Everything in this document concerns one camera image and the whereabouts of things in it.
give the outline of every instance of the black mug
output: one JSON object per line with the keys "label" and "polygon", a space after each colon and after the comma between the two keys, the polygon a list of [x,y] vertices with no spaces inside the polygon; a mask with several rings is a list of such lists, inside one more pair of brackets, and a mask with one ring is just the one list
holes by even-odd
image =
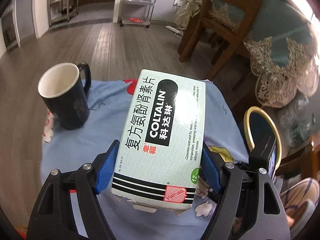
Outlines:
{"label": "black mug", "polygon": [[[80,71],[85,73],[82,86]],[[68,130],[80,128],[89,117],[87,96],[91,86],[91,72],[88,64],[78,66],[61,63],[49,68],[40,78],[38,92],[50,112],[62,127]]]}

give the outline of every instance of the bright window light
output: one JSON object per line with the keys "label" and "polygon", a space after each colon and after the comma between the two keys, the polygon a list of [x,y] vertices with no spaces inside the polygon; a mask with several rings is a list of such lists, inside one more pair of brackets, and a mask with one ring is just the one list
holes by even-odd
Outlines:
{"label": "bright window light", "polygon": [[304,16],[308,19],[311,20],[312,17],[312,9],[310,5],[307,3],[306,0],[292,0],[296,6],[300,9],[300,11],[304,14]]}

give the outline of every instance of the plaid pants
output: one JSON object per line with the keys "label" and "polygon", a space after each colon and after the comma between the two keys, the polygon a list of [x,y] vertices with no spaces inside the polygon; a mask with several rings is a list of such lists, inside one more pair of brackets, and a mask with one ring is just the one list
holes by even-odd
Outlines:
{"label": "plaid pants", "polygon": [[280,194],[285,213],[290,216],[307,199],[317,206],[319,200],[319,183],[313,178],[306,178]]}

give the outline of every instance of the red item on shelf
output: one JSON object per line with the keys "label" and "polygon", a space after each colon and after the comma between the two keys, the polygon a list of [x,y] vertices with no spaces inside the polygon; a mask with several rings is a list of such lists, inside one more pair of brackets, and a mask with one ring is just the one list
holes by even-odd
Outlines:
{"label": "red item on shelf", "polygon": [[129,20],[130,20],[131,22],[136,22],[136,23],[142,23],[142,22],[143,22],[143,20],[140,20],[140,19],[138,19],[138,18],[129,18]]}

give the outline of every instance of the black label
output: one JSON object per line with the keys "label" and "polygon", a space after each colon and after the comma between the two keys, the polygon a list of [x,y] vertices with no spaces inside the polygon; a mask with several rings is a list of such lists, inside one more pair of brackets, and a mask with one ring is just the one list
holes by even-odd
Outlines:
{"label": "black label", "polygon": [[146,142],[169,146],[178,85],[169,79],[161,80],[148,125]]}

